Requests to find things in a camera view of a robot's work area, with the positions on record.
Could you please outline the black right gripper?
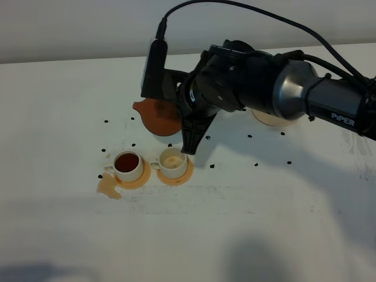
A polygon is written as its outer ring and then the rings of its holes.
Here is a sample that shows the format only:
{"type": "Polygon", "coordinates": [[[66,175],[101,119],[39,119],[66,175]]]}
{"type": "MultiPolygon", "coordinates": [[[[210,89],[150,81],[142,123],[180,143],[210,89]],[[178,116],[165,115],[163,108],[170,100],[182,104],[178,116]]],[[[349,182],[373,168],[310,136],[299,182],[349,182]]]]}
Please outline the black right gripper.
{"type": "Polygon", "coordinates": [[[207,101],[197,89],[194,79],[209,61],[203,51],[195,69],[190,72],[166,69],[167,42],[155,39],[150,50],[146,79],[141,97],[173,103],[177,107],[182,126],[182,152],[195,155],[219,108],[207,101]]]}

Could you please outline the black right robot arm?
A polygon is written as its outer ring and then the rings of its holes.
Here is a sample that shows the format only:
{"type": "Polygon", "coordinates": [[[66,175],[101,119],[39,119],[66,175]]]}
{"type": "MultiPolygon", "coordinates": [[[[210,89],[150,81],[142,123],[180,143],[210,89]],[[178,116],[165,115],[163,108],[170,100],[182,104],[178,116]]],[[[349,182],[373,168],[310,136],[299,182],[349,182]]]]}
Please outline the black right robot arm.
{"type": "Polygon", "coordinates": [[[319,118],[375,139],[375,81],[303,51],[271,55],[241,41],[212,45],[192,72],[165,68],[167,44],[152,42],[141,96],[176,105],[182,152],[194,155],[217,112],[251,108],[284,120],[319,118]]]}

